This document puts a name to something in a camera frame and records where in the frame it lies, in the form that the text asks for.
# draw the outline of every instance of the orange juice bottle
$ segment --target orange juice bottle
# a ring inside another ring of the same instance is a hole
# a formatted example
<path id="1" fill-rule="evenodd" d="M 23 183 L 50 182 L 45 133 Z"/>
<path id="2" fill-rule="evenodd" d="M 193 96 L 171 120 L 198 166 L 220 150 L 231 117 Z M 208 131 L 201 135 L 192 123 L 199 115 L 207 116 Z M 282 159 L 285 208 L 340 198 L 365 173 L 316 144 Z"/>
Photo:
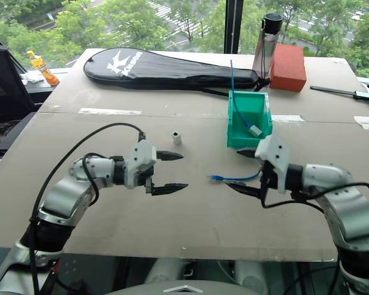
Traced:
<path id="1" fill-rule="evenodd" d="M 49 85 L 55 86 L 59 84 L 59 79 L 49 71 L 47 64 L 40 55 L 35 55 L 31 50 L 27 51 L 27 55 L 29 56 L 30 63 L 42 73 Z"/>

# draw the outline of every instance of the window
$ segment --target window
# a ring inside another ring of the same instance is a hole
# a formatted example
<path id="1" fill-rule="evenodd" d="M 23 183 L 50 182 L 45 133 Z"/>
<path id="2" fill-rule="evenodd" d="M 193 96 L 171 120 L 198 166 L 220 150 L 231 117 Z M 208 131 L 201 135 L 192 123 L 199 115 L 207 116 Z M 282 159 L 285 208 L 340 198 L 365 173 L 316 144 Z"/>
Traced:
<path id="1" fill-rule="evenodd" d="M 27 68 L 27 50 L 51 68 L 87 48 L 223 52 L 217 0 L 0 0 L 0 40 Z"/>
<path id="2" fill-rule="evenodd" d="M 239 53 L 254 53 L 261 19 L 283 16 L 279 41 L 308 57 L 345 58 L 357 76 L 369 77 L 369 0 L 247 0 Z"/>

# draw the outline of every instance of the table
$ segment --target table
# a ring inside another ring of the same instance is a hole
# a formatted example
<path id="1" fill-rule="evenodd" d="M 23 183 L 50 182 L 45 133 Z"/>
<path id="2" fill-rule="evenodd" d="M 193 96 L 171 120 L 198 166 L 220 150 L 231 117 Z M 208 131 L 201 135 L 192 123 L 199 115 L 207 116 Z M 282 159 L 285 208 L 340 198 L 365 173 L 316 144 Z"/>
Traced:
<path id="1" fill-rule="evenodd" d="M 327 224 L 316 210 L 301 205 L 264 210 L 257 199 L 208 181 L 211 174 L 248 176 L 258 169 L 256 161 L 226 148 L 227 99 L 199 92 L 124 90 L 94 84 L 82 67 L 97 51 L 84 52 L 0 164 L 0 246 L 10 247 L 23 234 L 42 182 L 76 142 L 102 125 L 128 122 L 141 127 L 158 149 L 185 157 L 158 163 L 154 182 L 182 182 L 189 187 L 154 197 L 142 187 L 102 190 L 99 202 L 74 230 L 66 252 L 267 261 L 336 257 Z M 243 68 L 251 67 L 252 60 L 248 55 L 164 54 L 220 65 L 228 65 L 232 58 L 234 66 Z M 369 182 L 369 130 L 353 118 L 369 117 L 369 104 L 308 89 L 312 84 L 361 90 L 354 73 L 344 60 L 335 58 L 306 58 L 306 72 L 308 81 L 301 93 L 267 89 L 273 115 L 304 119 L 274 122 L 274 132 L 289 145 L 292 163 L 337 163 L 356 180 Z M 141 113 L 129 116 L 126 111 Z M 170 137 L 174 130 L 182 134 L 181 146 Z M 59 169 L 49 188 L 73 159 L 90 151 L 127 156 L 136 137 L 133 130 L 120 127 L 94 136 Z M 288 198 L 270 191 L 267 203 Z"/>

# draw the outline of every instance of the black chair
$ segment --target black chair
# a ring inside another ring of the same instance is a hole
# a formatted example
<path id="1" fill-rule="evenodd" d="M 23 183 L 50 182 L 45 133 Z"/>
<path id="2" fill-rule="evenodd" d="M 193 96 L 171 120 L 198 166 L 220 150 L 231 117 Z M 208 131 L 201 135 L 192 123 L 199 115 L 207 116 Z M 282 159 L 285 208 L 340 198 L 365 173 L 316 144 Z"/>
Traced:
<path id="1" fill-rule="evenodd" d="M 37 109 L 12 63 L 7 47 L 0 46 L 0 122 L 22 120 L 1 141 L 1 152 L 10 148 Z"/>

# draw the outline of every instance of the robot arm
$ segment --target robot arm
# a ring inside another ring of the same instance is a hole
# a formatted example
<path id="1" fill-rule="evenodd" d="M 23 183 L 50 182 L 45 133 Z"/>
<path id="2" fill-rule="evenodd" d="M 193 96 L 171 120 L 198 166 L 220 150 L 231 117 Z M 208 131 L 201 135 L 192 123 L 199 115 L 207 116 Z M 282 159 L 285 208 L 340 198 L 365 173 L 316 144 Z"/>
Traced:
<path id="1" fill-rule="evenodd" d="M 314 199 L 328 222 L 342 273 L 352 289 L 369 294 L 369 201 L 355 186 L 350 186 L 350 172 L 332 164 L 290 164 L 287 145 L 275 135 L 260 141 L 255 157 L 263 162 L 260 188 L 241 183 L 227 185 L 260 199 L 264 208 L 270 207 L 265 205 L 268 189 L 277 189 L 281 194 L 289 190 L 292 198 L 301 203 L 320 195 Z"/>
<path id="2" fill-rule="evenodd" d="M 154 164 L 158 159 L 176 160 L 182 155 L 156 151 L 148 141 L 141 140 L 125 160 L 121 156 L 104 158 L 95 155 L 85 158 L 86 169 L 97 189 L 124 185 L 128 189 L 145 186 L 151 195 L 171 194 L 187 186 L 172 183 L 154 187 L 151 180 Z M 95 190 L 85 172 L 82 158 L 74 161 L 67 174 L 46 195 L 38 209 L 35 240 L 35 260 L 41 292 L 48 289 L 52 267 L 62 255 L 63 247 L 73 229 L 92 202 Z M 33 294 L 33 283 L 29 270 L 29 226 L 23 237 L 15 243 L 0 266 L 0 292 Z"/>

